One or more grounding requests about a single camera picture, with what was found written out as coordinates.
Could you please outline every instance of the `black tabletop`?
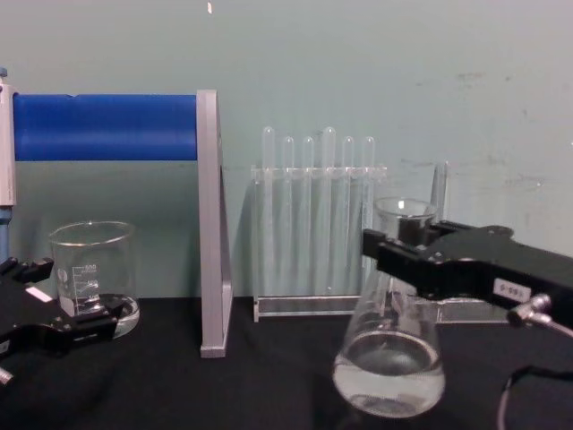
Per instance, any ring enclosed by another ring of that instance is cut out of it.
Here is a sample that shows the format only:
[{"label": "black tabletop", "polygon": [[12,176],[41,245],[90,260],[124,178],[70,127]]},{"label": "black tabletop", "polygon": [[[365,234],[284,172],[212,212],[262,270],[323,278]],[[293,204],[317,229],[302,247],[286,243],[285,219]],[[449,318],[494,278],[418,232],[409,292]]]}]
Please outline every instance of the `black tabletop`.
[{"label": "black tabletop", "polygon": [[[119,340],[63,358],[2,362],[17,380],[0,391],[0,429],[494,429],[511,371],[573,369],[573,340],[500,325],[439,328],[446,391],[431,411],[381,420],[338,395],[332,362],[345,317],[252,321],[234,304],[227,357],[200,359],[197,299],[141,301],[141,320]],[[573,384],[531,378],[512,392],[509,429],[573,428]]]}]

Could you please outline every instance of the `white label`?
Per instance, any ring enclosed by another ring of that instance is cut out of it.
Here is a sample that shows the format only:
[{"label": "white label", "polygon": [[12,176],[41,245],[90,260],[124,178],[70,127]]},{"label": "white label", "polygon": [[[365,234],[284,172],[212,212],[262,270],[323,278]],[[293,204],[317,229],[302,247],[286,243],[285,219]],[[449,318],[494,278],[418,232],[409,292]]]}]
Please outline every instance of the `white label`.
[{"label": "white label", "polygon": [[10,341],[7,340],[6,342],[0,343],[0,354],[4,352],[8,352],[8,348],[10,347]]},{"label": "white label", "polygon": [[28,291],[28,293],[32,294],[35,298],[41,300],[44,303],[52,301],[52,297],[50,297],[45,292],[40,291],[36,287],[26,288],[26,291]]},{"label": "white label", "polygon": [[60,307],[70,316],[75,314],[73,300],[71,300],[71,298],[60,296]]},{"label": "white label", "polygon": [[523,285],[497,278],[493,282],[493,294],[524,303],[531,297],[531,289]]}]

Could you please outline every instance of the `clear liquid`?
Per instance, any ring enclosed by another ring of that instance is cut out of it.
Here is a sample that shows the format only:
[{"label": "clear liquid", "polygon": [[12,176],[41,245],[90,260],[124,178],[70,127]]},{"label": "clear liquid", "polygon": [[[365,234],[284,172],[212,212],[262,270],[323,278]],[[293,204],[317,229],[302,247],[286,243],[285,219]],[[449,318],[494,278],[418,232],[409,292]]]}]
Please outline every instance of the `clear liquid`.
[{"label": "clear liquid", "polygon": [[103,311],[107,305],[111,305],[117,299],[124,302],[124,308],[117,320],[117,326],[114,333],[114,339],[116,339],[133,330],[137,325],[137,322],[140,320],[140,307],[135,299],[121,294],[99,294],[95,297],[68,300],[71,303],[70,306],[72,309],[76,310],[76,312],[71,313],[71,315],[74,315],[91,314]]},{"label": "clear liquid", "polygon": [[374,331],[338,354],[334,383],[355,408],[378,417],[406,418],[440,400],[445,378],[437,351],[423,340]]}]

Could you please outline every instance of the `erlenmeyer flask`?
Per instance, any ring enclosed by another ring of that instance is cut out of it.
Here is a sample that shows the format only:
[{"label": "erlenmeyer flask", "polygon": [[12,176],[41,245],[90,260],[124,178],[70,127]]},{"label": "erlenmeyer flask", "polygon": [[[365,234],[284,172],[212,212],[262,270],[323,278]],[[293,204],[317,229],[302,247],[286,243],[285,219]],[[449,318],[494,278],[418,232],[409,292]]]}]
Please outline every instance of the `erlenmeyer flask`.
[{"label": "erlenmeyer flask", "polygon": [[[383,198],[374,203],[375,227],[418,246],[435,218],[429,203]],[[334,364],[334,383],[354,407],[390,418],[432,408],[445,386],[435,330],[435,306],[415,288],[372,271]]]}]

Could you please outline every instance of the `blue padded roller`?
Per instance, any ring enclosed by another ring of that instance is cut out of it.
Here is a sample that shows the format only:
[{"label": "blue padded roller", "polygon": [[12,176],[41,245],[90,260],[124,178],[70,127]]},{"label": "blue padded roller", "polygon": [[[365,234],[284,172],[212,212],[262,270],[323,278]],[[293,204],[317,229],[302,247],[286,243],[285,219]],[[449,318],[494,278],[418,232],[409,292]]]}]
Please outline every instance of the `blue padded roller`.
[{"label": "blue padded roller", "polygon": [[16,160],[196,160],[195,96],[16,95]]}]

